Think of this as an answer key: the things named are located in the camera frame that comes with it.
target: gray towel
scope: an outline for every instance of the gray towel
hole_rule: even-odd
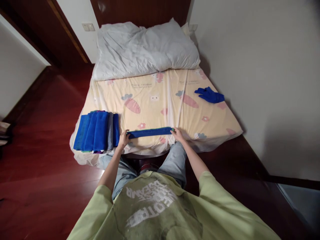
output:
[[[107,150],[113,149],[113,113],[108,112],[108,127],[107,127]]]

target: folded towel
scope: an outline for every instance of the folded towel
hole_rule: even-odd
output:
[[[113,146],[117,147],[119,144],[120,130],[119,130],[119,115],[113,114]]]
[[[89,123],[88,131],[86,138],[84,140],[84,147],[83,151],[92,151],[93,150],[93,143],[94,143],[94,134],[96,130],[96,124],[97,124],[97,112],[92,112],[92,117]]]
[[[92,113],[88,113],[87,121],[85,122],[85,127],[84,127],[84,131],[83,131],[83,138],[82,138],[82,142],[81,142],[81,151],[83,151],[83,149],[84,149],[84,143],[85,143],[85,140],[87,137],[88,128],[90,125],[91,118],[92,118]]]
[[[174,131],[174,129],[171,127],[145,129],[140,131],[129,131],[127,132],[127,134],[130,133],[129,139],[132,139],[132,138],[146,137],[146,136],[169,135],[171,134],[170,131]]]
[[[113,149],[113,113],[109,113],[107,127],[107,150]]]
[[[75,150],[78,150],[78,151],[81,150],[81,143],[83,140],[84,129],[86,127],[87,121],[88,121],[88,115],[82,115],[80,118],[78,132],[77,132],[76,138],[74,140],[73,149],[75,149]]]
[[[108,116],[108,112],[97,112],[97,122],[94,132],[93,151],[104,151],[107,149]]]

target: jeans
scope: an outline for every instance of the jeans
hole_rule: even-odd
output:
[[[106,169],[111,159],[111,155],[105,155],[100,158],[104,169]],[[185,162],[186,152],[182,144],[180,142],[176,142],[171,146],[168,156],[157,172],[173,177],[182,188],[185,188],[187,184]],[[137,172],[125,159],[120,158],[112,199],[115,199],[127,182],[135,179],[136,177],[138,177]]]

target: door frame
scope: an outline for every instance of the door frame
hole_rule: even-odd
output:
[[[84,51],[78,37],[74,33],[66,16],[62,12],[56,0],[47,0],[53,13],[58,18],[61,26],[66,31],[68,37],[79,53],[84,63],[91,64],[86,52]],[[56,58],[52,51],[40,39],[40,37],[29,27],[19,14],[11,7],[7,0],[0,1],[0,14],[46,59],[52,66],[61,67],[61,62]]]

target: wooden door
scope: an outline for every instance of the wooden door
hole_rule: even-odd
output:
[[[36,39],[33,44],[51,63],[64,68],[90,63],[56,0],[1,1],[6,4],[4,12],[13,16],[12,20],[27,37]]]

